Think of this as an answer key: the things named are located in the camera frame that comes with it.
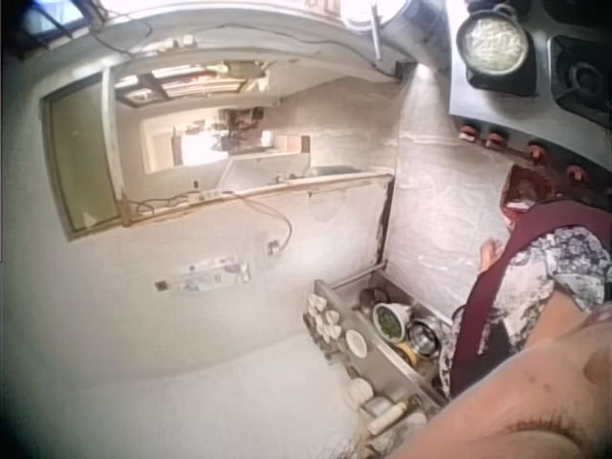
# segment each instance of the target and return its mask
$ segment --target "hand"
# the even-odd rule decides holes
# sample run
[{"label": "hand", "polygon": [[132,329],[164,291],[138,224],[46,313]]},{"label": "hand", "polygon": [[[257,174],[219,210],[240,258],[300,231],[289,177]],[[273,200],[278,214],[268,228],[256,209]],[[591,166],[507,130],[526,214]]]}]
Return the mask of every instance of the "hand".
[{"label": "hand", "polygon": [[480,246],[480,268],[478,273],[483,273],[496,262],[504,252],[504,244],[499,239],[490,237]]}]

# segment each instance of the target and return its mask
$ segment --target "red knob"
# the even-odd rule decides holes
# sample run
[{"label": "red knob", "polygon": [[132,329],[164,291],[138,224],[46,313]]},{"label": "red knob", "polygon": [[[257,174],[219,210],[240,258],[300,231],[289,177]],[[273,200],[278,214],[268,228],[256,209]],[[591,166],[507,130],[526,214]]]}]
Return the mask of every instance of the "red knob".
[{"label": "red knob", "polygon": [[480,131],[469,124],[464,124],[459,130],[459,139],[466,142],[476,142],[480,136]]},{"label": "red knob", "polygon": [[589,181],[586,172],[579,165],[570,165],[567,168],[566,174],[576,184],[586,184]]},{"label": "red knob", "polygon": [[544,164],[546,162],[546,149],[542,145],[530,143],[527,152],[534,164]]},{"label": "red knob", "polygon": [[506,147],[508,139],[497,132],[491,132],[487,139],[487,148],[501,149]]}]

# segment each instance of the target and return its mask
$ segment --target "skin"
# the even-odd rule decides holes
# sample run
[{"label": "skin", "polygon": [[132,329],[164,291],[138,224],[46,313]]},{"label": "skin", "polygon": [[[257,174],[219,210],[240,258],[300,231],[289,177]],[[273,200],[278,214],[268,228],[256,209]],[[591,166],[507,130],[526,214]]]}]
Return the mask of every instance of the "skin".
[{"label": "skin", "polygon": [[[481,267],[498,250],[487,241]],[[555,292],[525,349],[452,401],[396,457],[594,457],[612,437],[611,356],[612,304],[586,315]],[[562,432],[550,427],[557,418]],[[507,430],[517,423],[520,431]]]}]

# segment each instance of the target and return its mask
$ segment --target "stovetop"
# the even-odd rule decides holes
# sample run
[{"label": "stovetop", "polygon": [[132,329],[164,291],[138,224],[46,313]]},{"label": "stovetop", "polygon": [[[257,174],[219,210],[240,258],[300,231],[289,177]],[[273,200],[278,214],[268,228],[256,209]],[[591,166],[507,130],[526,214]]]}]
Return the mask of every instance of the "stovetop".
[{"label": "stovetop", "polygon": [[[563,88],[567,88],[567,80],[561,77],[557,81],[565,84],[565,87],[554,89],[551,73],[558,73],[557,69],[551,70],[551,49],[552,43],[556,43],[555,38],[568,36],[586,42],[606,43],[608,38],[605,31],[598,31],[589,27],[574,26],[563,24],[552,17],[545,9],[553,1],[561,0],[533,0],[529,14],[519,19],[520,25],[531,35],[534,41],[535,66],[536,66],[536,85],[535,93],[528,97],[517,97],[516,94],[503,93],[475,88],[473,80],[466,77],[467,67],[458,53],[456,40],[453,38],[452,44],[452,72],[450,86],[449,113],[458,121],[473,121],[475,123],[493,125],[498,128],[507,129],[513,132],[509,138],[512,148],[525,150],[527,144],[533,140],[545,140],[550,144],[558,145],[567,151],[565,154],[554,153],[552,156],[562,157],[559,160],[559,167],[563,168],[564,158],[568,161],[570,157],[580,156],[586,164],[582,167],[589,168],[589,164],[594,170],[600,167],[602,173],[609,174],[612,171],[612,135],[609,126],[609,119],[604,120],[601,116],[602,107],[595,100],[589,101],[583,108],[576,108],[571,103],[576,102],[574,94],[561,94]],[[588,0],[575,0],[582,4]],[[612,4],[612,0],[600,0],[604,3]],[[466,4],[458,0],[446,0],[448,25],[450,34],[456,37],[457,31],[469,12]],[[598,66],[597,62],[586,62],[587,64]],[[590,76],[584,66],[578,67],[574,71],[574,78],[584,78],[582,86],[587,87],[588,92],[598,92],[597,80],[595,76]],[[599,173],[587,170],[589,176]]]},{"label": "stovetop", "polygon": [[609,27],[610,0],[542,0],[544,10],[557,22],[591,28]]},{"label": "stovetop", "polygon": [[559,106],[610,126],[612,48],[558,35],[550,41],[551,91]]}]

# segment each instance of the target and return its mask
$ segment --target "dish rack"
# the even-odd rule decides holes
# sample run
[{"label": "dish rack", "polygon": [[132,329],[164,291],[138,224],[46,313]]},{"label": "dish rack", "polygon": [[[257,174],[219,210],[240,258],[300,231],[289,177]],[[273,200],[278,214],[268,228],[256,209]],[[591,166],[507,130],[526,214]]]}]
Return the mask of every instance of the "dish rack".
[{"label": "dish rack", "polygon": [[356,357],[344,346],[339,345],[342,342],[341,338],[330,343],[322,342],[316,331],[309,327],[307,315],[304,317],[304,322],[325,358],[330,362],[341,363],[352,379],[357,377],[366,379],[377,395],[385,396],[393,403],[416,396],[421,401],[425,413],[435,414],[448,403],[441,390],[432,384],[438,374],[438,360],[423,359],[416,367],[412,367],[379,335],[371,318],[361,312],[359,302],[350,295],[340,294],[351,284],[381,287],[387,291],[393,302],[411,306],[413,318],[437,320],[443,333],[448,333],[450,319],[415,301],[387,277],[384,272],[385,266],[386,262],[383,262],[334,285],[329,285],[323,280],[315,281],[315,295],[327,301],[327,310],[339,313],[342,336],[347,330],[356,330],[363,336],[367,344],[367,355],[364,358]]}]

